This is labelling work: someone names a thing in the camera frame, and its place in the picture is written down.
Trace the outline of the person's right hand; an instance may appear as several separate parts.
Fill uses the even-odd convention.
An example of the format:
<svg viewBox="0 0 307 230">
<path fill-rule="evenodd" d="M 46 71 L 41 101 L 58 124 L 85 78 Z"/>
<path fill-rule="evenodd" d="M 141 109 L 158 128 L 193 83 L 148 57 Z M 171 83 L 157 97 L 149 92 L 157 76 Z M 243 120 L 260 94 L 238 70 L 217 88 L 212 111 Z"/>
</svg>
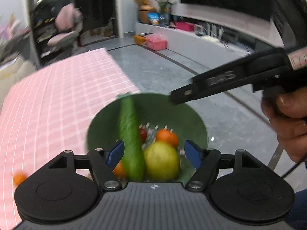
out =
<svg viewBox="0 0 307 230">
<path fill-rule="evenodd" d="M 280 94 L 276 106 L 263 98 L 261 109 L 276 132 L 279 144 L 292 161 L 299 162 L 306 156 L 306 88 Z"/>
</svg>

